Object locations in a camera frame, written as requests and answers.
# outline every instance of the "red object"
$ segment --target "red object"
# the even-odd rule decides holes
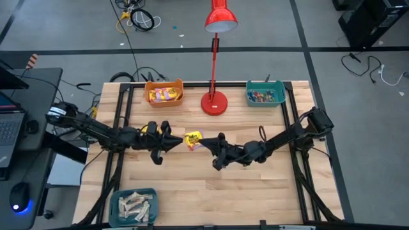
[[[228,107],[228,99],[223,93],[216,91],[213,96],[213,101],[210,100],[210,94],[206,93],[201,101],[202,110],[212,116],[218,116],[226,111]]]
[[[215,33],[213,44],[213,66],[210,92],[203,95],[201,100],[202,110],[212,116],[217,116],[226,111],[228,99],[223,93],[215,90],[216,55],[219,48],[217,33],[234,29],[238,25],[236,16],[227,8],[227,0],[212,0],[212,11],[206,19],[205,29]]]
[[[212,11],[206,19],[204,29],[212,33],[223,33],[237,25],[236,16],[228,9],[227,0],[212,0]]]

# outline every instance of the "wooden tabletop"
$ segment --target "wooden tabletop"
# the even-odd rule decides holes
[[[293,81],[298,113],[314,106],[307,81]],[[112,126],[118,100],[119,83],[105,83],[97,120]],[[134,91],[130,126],[142,127],[149,121],[168,120],[173,134],[183,137],[187,132],[202,130],[204,137],[226,135],[231,144],[244,144],[261,140],[258,127],[263,125],[267,139],[285,129],[281,107],[254,108],[245,102],[245,88],[217,88],[228,98],[228,109],[221,116],[206,115],[200,99],[208,88],[185,88],[181,106],[155,109],[143,99],[143,88]],[[127,96],[124,97],[122,116]],[[290,121],[291,107],[287,99]],[[316,148],[326,151],[324,142]],[[87,162],[100,152],[90,147]],[[309,163],[318,195],[339,218],[343,218],[336,184],[328,157],[312,149]],[[163,156],[162,165],[155,165],[147,151],[128,149],[125,153],[120,190],[154,188],[158,192],[159,215],[156,226],[257,225],[301,224],[289,147],[285,145],[273,152],[264,164],[253,162],[244,167],[230,164],[221,171],[212,167],[212,154],[206,148],[189,151],[185,143]],[[116,167],[114,157],[112,172]],[[100,195],[107,154],[100,155],[84,172],[73,223],[80,221]],[[309,218],[313,219],[310,198],[304,190]],[[107,222],[108,206],[104,222]]]

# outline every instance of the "orange plastic basket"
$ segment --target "orange plastic basket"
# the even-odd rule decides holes
[[[149,101],[149,90],[154,90],[157,88],[168,88],[176,87],[181,90],[181,97],[176,101],[166,101],[166,102],[150,102]],[[145,100],[154,108],[171,107],[181,105],[183,102],[183,81],[177,79],[175,82],[152,82],[148,81],[145,84]]]

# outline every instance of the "blue light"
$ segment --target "blue light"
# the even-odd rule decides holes
[[[33,201],[32,201],[32,200],[29,200],[29,201],[28,201],[27,208],[26,208],[25,210],[22,210],[22,211],[16,213],[16,214],[17,214],[17,215],[24,215],[24,214],[30,212],[30,210],[31,210],[32,207],[33,207]]]

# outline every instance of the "teal plastic basket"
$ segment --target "teal plastic basket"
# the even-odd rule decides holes
[[[116,191],[112,194],[110,204],[109,204],[109,219],[108,223],[111,227],[128,227],[135,226],[138,224],[146,224],[138,222],[135,220],[136,214],[131,215],[128,218],[120,217],[120,210],[118,208],[118,200],[120,197],[127,197],[134,192],[137,192],[141,195],[152,195],[153,199],[149,199],[150,204],[149,208],[149,224],[153,224],[156,218],[158,217],[158,195],[153,188],[140,188],[140,189],[131,189],[131,190],[122,190]]]
[[[257,91],[259,93],[266,93],[271,91],[273,94],[274,102],[254,102],[249,96],[248,92]],[[284,84],[281,81],[276,82],[251,82],[247,81],[245,85],[245,96],[247,105],[250,107],[277,107],[286,100],[286,90]]]

